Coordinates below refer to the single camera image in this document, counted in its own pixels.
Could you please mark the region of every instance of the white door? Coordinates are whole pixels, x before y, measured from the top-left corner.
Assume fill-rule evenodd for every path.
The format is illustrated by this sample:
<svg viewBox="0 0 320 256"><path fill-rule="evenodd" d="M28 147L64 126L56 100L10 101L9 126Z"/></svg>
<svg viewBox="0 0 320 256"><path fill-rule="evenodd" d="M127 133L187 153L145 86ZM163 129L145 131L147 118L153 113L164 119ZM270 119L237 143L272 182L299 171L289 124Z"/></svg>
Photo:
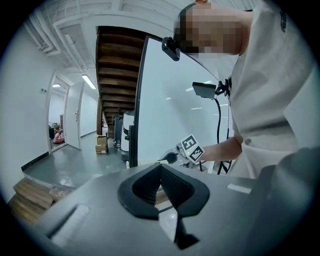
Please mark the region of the white door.
<svg viewBox="0 0 320 256"><path fill-rule="evenodd" d="M84 83L79 82L70 86L65 108L65 142L77 149L81 149L80 111Z"/></svg>

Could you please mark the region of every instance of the white wall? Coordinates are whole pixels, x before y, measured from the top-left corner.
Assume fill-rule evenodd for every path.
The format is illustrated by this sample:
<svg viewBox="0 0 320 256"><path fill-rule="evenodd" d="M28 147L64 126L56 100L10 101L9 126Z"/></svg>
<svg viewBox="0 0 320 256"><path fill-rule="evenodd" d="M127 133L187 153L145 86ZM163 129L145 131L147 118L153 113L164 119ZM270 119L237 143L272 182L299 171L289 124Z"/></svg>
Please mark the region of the white wall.
<svg viewBox="0 0 320 256"><path fill-rule="evenodd" d="M87 83L84 84L80 112L81 136L97 130L98 95L96 91L92 90Z"/></svg>
<svg viewBox="0 0 320 256"><path fill-rule="evenodd" d="M0 191L6 202L23 177L21 166L48 151L46 97L55 66L19 30L0 63Z"/></svg>
<svg viewBox="0 0 320 256"><path fill-rule="evenodd" d="M60 116L64 114L65 97L52 91L49 106L49 124L60 124Z"/></svg>

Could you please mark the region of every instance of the stacked wood planks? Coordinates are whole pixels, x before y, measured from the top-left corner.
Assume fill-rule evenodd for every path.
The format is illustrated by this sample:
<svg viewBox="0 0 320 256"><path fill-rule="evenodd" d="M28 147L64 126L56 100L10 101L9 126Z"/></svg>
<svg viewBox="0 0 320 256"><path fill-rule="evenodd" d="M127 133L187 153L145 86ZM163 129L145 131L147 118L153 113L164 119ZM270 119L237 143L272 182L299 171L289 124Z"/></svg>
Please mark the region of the stacked wood planks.
<svg viewBox="0 0 320 256"><path fill-rule="evenodd" d="M22 179L14 187L16 194L8 205L13 214L28 224L34 224L52 205L50 188L28 178Z"/></svg>

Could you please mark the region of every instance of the cardboard box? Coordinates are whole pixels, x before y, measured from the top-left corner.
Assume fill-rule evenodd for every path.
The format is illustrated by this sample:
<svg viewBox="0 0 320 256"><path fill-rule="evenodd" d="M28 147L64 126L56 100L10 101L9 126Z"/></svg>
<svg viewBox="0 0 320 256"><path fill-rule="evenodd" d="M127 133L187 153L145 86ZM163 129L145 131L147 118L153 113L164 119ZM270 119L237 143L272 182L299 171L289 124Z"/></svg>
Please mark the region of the cardboard box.
<svg viewBox="0 0 320 256"><path fill-rule="evenodd" d="M97 154L103 154L108 152L108 146L107 145L95 145L95 152Z"/></svg>
<svg viewBox="0 0 320 256"><path fill-rule="evenodd" d="M104 144L99 144L99 145L95 145L95 151L102 151L102 150L106 150L106 145Z"/></svg>
<svg viewBox="0 0 320 256"><path fill-rule="evenodd" d="M107 136L98 135L96 137L96 143L98 145L107 145Z"/></svg>

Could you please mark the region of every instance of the small monitor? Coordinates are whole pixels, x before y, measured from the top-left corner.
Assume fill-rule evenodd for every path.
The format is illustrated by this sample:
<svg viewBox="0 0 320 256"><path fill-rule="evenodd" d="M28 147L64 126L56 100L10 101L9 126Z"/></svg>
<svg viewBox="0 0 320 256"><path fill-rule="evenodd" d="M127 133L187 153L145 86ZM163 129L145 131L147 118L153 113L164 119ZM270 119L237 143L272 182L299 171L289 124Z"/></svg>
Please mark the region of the small monitor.
<svg viewBox="0 0 320 256"><path fill-rule="evenodd" d="M217 86L210 83L193 82L192 87L196 95L202 98L214 99Z"/></svg>

